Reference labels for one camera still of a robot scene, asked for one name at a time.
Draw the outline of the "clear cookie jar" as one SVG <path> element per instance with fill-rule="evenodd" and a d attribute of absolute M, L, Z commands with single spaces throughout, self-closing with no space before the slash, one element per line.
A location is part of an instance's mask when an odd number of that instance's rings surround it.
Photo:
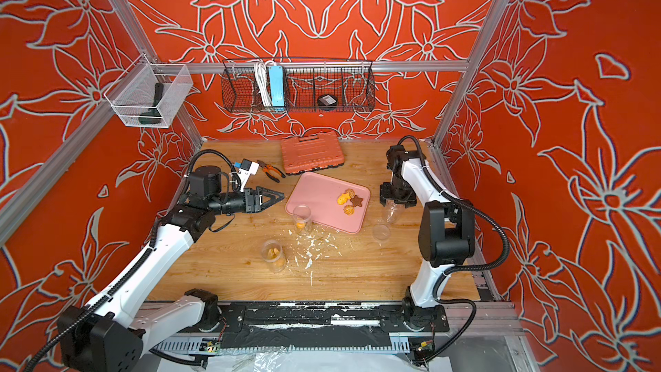
<path fill-rule="evenodd" d="M 405 210 L 406 207 L 403 204 L 396 203 L 393 200 L 387 200 L 382 211 L 382 218 L 387 224 L 395 224 Z"/>
<path fill-rule="evenodd" d="M 308 233 L 312 225 L 312 210 L 306 205 L 298 205 L 294 208 L 292 217 L 294 225 L 300 233 Z"/>
<path fill-rule="evenodd" d="M 282 245 L 274 239 L 269 239 L 263 244 L 261 257 L 266 263 L 268 269 L 273 273 L 279 273 L 287 266 L 287 258 L 284 249 Z"/>

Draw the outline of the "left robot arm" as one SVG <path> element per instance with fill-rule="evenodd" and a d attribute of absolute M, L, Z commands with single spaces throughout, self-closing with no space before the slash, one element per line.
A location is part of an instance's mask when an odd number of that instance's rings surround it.
<path fill-rule="evenodd" d="M 170 267 L 219 215 L 256 214 L 284 199 L 264 187 L 251 189 L 244 170 L 222 172 L 202 166 L 185 177 L 177 202 L 155 221 L 148 244 L 105 289 L 82 308 L 68 308 L 57 322 L 58 333 L 29 360 L 32 371 L 48 352 L 61 350 L 61 360 L 78 371 L 130 371 L 146 353 L 159 357 L 157 345 L 187 327 L 214 329 L 220 322 L 216 294 L 191 289 L 151 316 L 139 317 L 146 298 Z"/>

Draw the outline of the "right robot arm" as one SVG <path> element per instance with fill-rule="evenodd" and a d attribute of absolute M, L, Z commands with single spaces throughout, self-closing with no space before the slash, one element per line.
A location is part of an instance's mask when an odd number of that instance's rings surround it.
<path fill-rule="evenodd" d="M 413 330 L 432 327 L 445 305 L 471 304 L 467 299 L 443 299 L 452 275 L 493 270 L 507 260 L 510 245 L 504 229 L 470 201 L 453 194 L 432 173 L 420 141 L 401 138 L 387 150 L 391 180 L 380 185 L 380 204 L 423 207 L 418 248 L 423 258 L 418 275 L 402 301 L 401 321 Z M 476 249 L 475 220 L 480 217 L 499 236 L 501 252 L 492 262 L 468 265 Z"/>

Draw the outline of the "clear cookie jar front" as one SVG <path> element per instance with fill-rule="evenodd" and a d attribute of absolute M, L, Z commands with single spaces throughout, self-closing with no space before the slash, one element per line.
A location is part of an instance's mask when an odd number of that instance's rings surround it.
<path fill-rule="evenodd" d="M 284 249 L 282 245 L 274 239 L 269 239 L 263 244 L 261 257 L 266 263 L 268 269 L 273 273 L 279 273 L 287 266 L 287 258 Z"/>

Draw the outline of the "brown star cookie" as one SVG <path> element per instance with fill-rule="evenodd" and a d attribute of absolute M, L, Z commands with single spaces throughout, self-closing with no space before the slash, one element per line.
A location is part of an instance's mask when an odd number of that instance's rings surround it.
<path fill-rule="evenodd" d="M 353 196 L 350 201 L 351 201 L 351 205 L 354 208 L 359 208 L 363 206 L 363 199 L 358 195 Z"/>

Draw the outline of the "pink plastic tray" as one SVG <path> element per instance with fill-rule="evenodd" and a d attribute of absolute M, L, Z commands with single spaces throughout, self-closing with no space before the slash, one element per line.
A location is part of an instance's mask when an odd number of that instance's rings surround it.
<path fill-rule="evenodd" d="M 337 198 L 347 189 L 363 199 L 363 206 L 355 208 L 354 215 L 346 215 L 344 208 L 352 206 L 351 201 L 337 204 Z M 358 234 L 363 227 L 371 192 L 369 188 L 315 172 L 306 172 L 289 196 L 285 210 L 292 215 L 298 205 L 306 205 L 312 210 L 312 222 L 330 227 L 346 234 Z"/>

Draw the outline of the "orange tool case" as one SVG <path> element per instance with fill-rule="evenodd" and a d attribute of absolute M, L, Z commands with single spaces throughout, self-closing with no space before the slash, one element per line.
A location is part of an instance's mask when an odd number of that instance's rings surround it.
<path fill-rule="evenodd" d="M 345 163 L 344 153 L 334 132 L 320 132 L 281 141 L 282 165 L 287 175 L 298 175 Z"/>

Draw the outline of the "small black box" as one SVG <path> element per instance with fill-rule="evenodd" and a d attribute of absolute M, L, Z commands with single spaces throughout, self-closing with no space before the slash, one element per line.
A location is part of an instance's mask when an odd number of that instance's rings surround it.
<path fill-rule="evenodd" d="M 319 96 L 317 99 L 317 106 L 322 111 L 332 111 L 338 106 L 338 100 L 331 94 Z"/>

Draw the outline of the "light blue box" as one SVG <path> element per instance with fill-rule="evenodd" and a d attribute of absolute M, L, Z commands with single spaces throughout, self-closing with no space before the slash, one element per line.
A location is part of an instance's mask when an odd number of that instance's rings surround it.
<path fill-rule="evenodd" d="M 285 109 L 284 96 L 284 70 L 281 66 L 272 65 L 269 67 L 270 96 L 271 104 L 275 110 Z"/>

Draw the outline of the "orange handled pliers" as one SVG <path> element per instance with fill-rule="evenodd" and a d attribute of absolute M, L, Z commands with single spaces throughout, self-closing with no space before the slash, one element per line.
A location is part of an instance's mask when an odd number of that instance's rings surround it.
<path fill-rule="evenodd" d="M 266 175 L 266 177 L 268 177 L 270 180 L 272 180 L 275 183 L 279 183 L 281 182 L 282 179 L 287 177 L 287 175 L 282 170 L 264 162 L 263 160 L 258 160 L 258 165 L 259 168 Z"/>

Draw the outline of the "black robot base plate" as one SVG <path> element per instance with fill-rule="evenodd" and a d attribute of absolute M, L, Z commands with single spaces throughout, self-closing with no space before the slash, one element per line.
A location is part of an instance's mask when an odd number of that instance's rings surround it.
<path fill-rule="evenodd" d="M 407 308 L 399 301 L 222 302 L 211 332 L 188 327 L 173 336 L 187 353 L 347 351 L 408 353 L 449 332 L 443 308 Z"/>

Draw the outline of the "clear acrylic wall box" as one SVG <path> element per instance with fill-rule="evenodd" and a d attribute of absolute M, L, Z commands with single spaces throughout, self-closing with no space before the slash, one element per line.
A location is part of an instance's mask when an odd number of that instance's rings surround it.
<path fill-rule="evenodd" d="M 146 56 L 136 58 L 103 93 L 127 127 L 168 128 L 174 122 L 193 79 L 186 65 L 162 72 Z"/>

